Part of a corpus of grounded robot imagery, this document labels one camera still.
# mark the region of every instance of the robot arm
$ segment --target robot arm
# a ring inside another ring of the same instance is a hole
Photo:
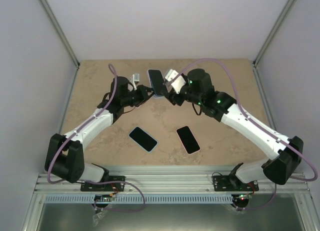
[[[152,97],[153,93],[151,92],[153,90],[151,88],[143,85],[136,86],[136,82],[139,82],[137,74],[134,74],[130,81],[125,77],[117,77],[116,92],[107,109],[103,110],[108,102],[105,95],[93,114],[78,127],[64,135],[54,134],[50,139],[44,166],[45,170],[48,171],[57,150],[73,135],[62,150],[68,152],[59,154],[52,167],[52,174],[70,183],[77,181],[92,181],[96,183],[109,181],[109,171],[107,169],[96,164],[85,163],[84,151],[101,131],[118,120],[124,113],[125,107],[138,107]],[[111,83],[111,91],[114,89],[114,83],[114,81]]]
[[[169,70],[165,76],[167,82],[178,75],[175,70]],[[292,139],[268,127],[250,113],[244,110],[243,115],[237,101],[225,92],[216,91],[210,76],[203,69],[191,70],[187,76],[179,76],[172,84],[172,90],[166,98],[173,104],[181,106],[184,101],[200,106],[200,110],[207,116],[222,122],[237,130],[247,139],[257,145],[266,155],[266,158],[252,163],[239,163],[230,173],[228,179],[233,187],[241,186],[255,180],[270,179],[276,184],[284,185],[301,158],[279,141],[295,147],[300,153],[303,150],[303,141]],[[271,138],[267,133],[254,125],[252,119],[278,139]]]

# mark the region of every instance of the wooden table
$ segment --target wooden table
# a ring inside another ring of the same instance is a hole
[[[140,74],[140,83],[150,86],[147,70],[168,69],[181,71],[193,59],[152,60],[85,60],[76,76],[69,107],[63,125],[63,134],[74,129],[89,117],[103,95],[110,92],[113,75],[108,63],[116,68],[118,76],[129,78]],[[247,59],[226,59],[225,65],[235,80],[241,103],[264,123],[267,117],[257,88],[251,63]],[[202,68],[210,74],[218,91],[232,96],[234,92],[228,76],[216,63],[203,62],[194,68]],[[130,131],[141,127],[158,141],[158,146],[147,153],[129,137]],[[176,130],[189,126],[201,151],[187,154]],[[134,111],[124,114],[111,127],[102,131],[86,148],[85,161],[98,165],[234,165],[264,158],[264,153],[234,129],[202,114],[197,116],[190,103],[173,106],[164,97],[151,98]]]

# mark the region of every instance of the gray floor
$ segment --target gray floor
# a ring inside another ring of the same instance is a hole
[[[250,206],[268,201],[256,195]],[[134,209],[136,205],[118,205]],[[46,204],[38,231],[302,231],[295,201],[277,197],[268,207],[236,212],[229,204],[149,204],[137,213],[108,212],[93,227],[89,204]]]

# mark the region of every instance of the held smartphone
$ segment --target held smartphone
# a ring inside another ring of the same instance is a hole
[[[181,140],[182,145],[184,146],[185,151],[189,155],[200,151],[201,148],[188,126],[178,128],[176,132]]]
[[[147,134],[142,128],[135,127],[129,137],[136,142],[141,148],[150,153],[158,145],[158,141]]]
[[[167,88],[165,86],[164,77],[162,76],[161,71],[157,69],[149,69],[147,71],[147,74],[150,81],[150,85],[154,91],[154,97],[163,97],[163,93],[167,91]]]

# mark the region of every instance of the gray wall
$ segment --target gray wall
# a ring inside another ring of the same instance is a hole
[[[259,71],[278,130],[300,136],[304,154],[320,171],[320,0],[297,0]],[[320,180],[309,185],[320,214]]]
[[[287,0],[48,0],[79,60],[254,59]]]
[[[0,225],[21,230],[76,68],[38,0],[0,0]]]

